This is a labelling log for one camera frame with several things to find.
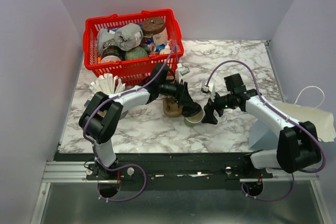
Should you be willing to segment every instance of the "white marble pattern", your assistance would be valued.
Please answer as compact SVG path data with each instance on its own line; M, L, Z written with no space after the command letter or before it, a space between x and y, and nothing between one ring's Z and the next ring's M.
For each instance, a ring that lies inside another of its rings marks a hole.
M212 70L229 59L240 60L254 71L260 91L270 101L280 101L278 86L262 41L185 40L181 63L191 73L185 76L192 98L205 105L208 96L200 92L201 84ZM222 66L213 76L216 91L226 93L224 77L240 73L247 89L254 88L247 69L239 64ZM78 120L83 105L91 94L89 83L96 77L82 66L72 101L60 152L91 153L92 148L82 136ZM183 118L168 118L162 110L162 100L129 111L119 122L112 138L116 153L178 153L178 152L246 152L249 129L256 119L239 109L225 111L217 125L201 124L187 127Z

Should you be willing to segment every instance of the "rolled gray fabric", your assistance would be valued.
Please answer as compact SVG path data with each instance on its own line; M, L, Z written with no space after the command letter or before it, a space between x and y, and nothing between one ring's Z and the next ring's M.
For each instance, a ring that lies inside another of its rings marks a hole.
M121 50L129 51L140 45L143 38L141 27L134 23L129 23L114 34L114 44Z

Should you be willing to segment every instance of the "bottle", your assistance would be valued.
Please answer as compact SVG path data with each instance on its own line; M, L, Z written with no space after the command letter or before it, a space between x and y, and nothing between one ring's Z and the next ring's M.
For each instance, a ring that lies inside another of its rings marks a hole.
M167 41L167 45L160 51L161 55L166 55L171 52L170 46L169 46L169 41Z

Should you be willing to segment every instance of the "orange object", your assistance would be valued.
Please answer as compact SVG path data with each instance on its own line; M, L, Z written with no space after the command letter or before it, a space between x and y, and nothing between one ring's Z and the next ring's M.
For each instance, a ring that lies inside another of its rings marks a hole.
M149 76L158 62L164 62L168 55L154 55L148 58L125 60L118 62L99 63L97 50L97 34L101 28L119 28L128 23L141 24L145 19L151 17L162 17L168 33L168 40L171 47L177 44L177 55L182 57L184 48L180 27L175 20L173 11L170 9L143 10L141 13L118 16L89 18L86 20L86 28L83 36L84 65L97 77L103 73L112 73L121 78L122 82L129 85L137 85ZM175 71L177 67L175 53L168 61L168 66Z

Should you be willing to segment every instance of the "marble countertop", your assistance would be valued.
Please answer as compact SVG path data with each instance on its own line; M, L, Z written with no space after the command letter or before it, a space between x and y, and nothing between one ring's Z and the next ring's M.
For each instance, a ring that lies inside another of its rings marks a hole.
M201 84L212 70L229 59L240 60L254 71L261 93L270 101L281 101L277 82L262 41L185 40L185 53L180 62L191 73L184 77L192 98L204 106L208 96L200 92ZM216 91L227 93L224 77L240 73L247 89L254 88L248 70L236 63L222 66L213 76ZM89 84L96 76L81 67L75 94L60 145L61 153L92 153L91 144L78 126L87 98ZM178 153L178 152L247 152L249 129L256 118L240 109L226 110L217 125L188 127L183 117L168 118L162 100L156 100L129 111L118 124L112 138L116 153Z

